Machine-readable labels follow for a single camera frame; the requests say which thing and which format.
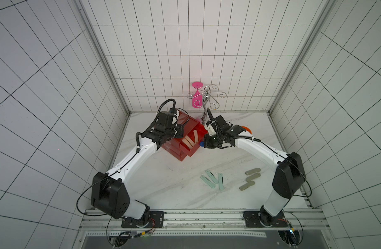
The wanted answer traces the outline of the red top drawer blue knob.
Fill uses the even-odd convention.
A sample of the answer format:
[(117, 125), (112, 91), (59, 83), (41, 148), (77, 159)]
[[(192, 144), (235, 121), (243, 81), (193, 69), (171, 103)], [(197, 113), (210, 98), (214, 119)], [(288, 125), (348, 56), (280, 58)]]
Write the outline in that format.
[(204, 141), (204, 136), (208, 133), (201, 123), (198, 123), (186, 136), (190, 137), (194, 141), (194, 130), (198, 131), (199, 141), (192, 149), (189, 149), (182, 140), (180, 141), (180, 150), (187, 156), (191, 157), (200, 148), (201, 142)]

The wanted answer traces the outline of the red plastic drawer cabinet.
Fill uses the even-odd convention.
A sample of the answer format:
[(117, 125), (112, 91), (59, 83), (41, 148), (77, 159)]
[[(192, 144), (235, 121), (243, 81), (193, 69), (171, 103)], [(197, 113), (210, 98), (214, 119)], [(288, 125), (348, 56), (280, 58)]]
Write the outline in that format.
[[(190, 117), (188, 123), (184, 127), (184, 137), (198, 124), (200, 123), (197, 119)], [(172, 139), (169, 142), (162, 145), (168, 153), (173, 155), (179, 161), (183, 161), (187, 155), (180, 150), (180, 141), (182, 139)]]

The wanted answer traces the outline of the olive fruit knife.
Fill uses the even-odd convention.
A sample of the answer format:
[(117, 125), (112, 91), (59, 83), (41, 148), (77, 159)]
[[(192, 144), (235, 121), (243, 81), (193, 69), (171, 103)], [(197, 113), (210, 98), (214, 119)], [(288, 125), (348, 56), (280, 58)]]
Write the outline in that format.
[(255, 182), (254, 182), (254, 181), (246, 182), (245, 184), (243, 184), (243, 185), (241, 185), (241, 186), (239, 187), (239, 190), (240, 190), (240, 191), (244, 191), (244, 190), (248, 189), (249, 187), (251, 187), (251, 186), (253, 186), (253, 185), (255, 185)]
[(252, 175), (249, 175), (247, 178), (246, 178), (246, 182), (251, 182), (257, 178), (259, 178), (261, 176), (260, 173), (255, 173), (255, 174), (252, 174)]
[(260, 171), (261, 171), (261, 168), (254, 168), (254, 169), (251, 169), (251, 170), (245, 171), (245, 175), (252, 175), (252, 174), (256, 174), (256, 173), (259, 173)]

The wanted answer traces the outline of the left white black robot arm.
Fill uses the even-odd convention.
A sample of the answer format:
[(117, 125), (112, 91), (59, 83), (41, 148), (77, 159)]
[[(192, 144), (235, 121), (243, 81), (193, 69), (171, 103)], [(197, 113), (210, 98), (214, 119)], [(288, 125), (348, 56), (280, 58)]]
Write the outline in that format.
[(158, 112), (144, 132), (135, 135), (136, 146), (115, 167), (93, 177), (91, 205), (114, 219), (130, 217), (147, 218), (149, 206), (130, 197), (126, 184), (140, 167), (166, 142), (183, 138), (183, 126), (179, 124), (180, 111)]

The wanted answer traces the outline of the olive fruit knife top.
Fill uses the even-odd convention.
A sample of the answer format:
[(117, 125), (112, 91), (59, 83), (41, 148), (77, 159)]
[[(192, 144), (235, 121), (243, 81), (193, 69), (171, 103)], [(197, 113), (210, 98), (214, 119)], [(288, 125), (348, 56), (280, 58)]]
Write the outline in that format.
[(261, 168), (254, 168), (254, 169), (251, 169), (251, 170), (245, 171), (245, 175), (252, 175), (252, 174), (256, 174), (256, 173), (259, 173), (260, 171), (261, 171)]

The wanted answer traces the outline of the olive fruit knife bottom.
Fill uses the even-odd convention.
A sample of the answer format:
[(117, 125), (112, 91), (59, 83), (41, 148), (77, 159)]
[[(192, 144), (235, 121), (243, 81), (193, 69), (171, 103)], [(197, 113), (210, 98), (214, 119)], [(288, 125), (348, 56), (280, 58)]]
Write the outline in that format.
[(251, 186), (253, 186), (253, 185), (255, 185), (255, 182), (254, 182), (254, 181), (246, 182), (245, 184), (243, 184), (243, 185), (241, 185), (241, 186), (239, 187), (239, 190), (240, 190), (240, 191), (244, 191), (244, 190), (248, 189), (249, 187), (251, 187)]

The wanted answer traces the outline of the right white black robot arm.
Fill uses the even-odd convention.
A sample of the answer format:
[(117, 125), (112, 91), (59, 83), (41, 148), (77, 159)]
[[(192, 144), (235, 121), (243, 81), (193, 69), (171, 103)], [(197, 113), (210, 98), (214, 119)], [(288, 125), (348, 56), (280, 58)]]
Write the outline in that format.
[(246, 209), (260, 209), (268, 218), (279, 215), (283, 209), (305, 209), (308, 200), (300, 189), (307, 182), (301, 156), (286, 153), (255, 138), (246, 128), (227, 122), (222, 116), (210, 117), (205, 125), (204, 148), (237, 148), (248, 152), (263, 165), (272, 182), (264, 177), (255, 193), (243, 200)]

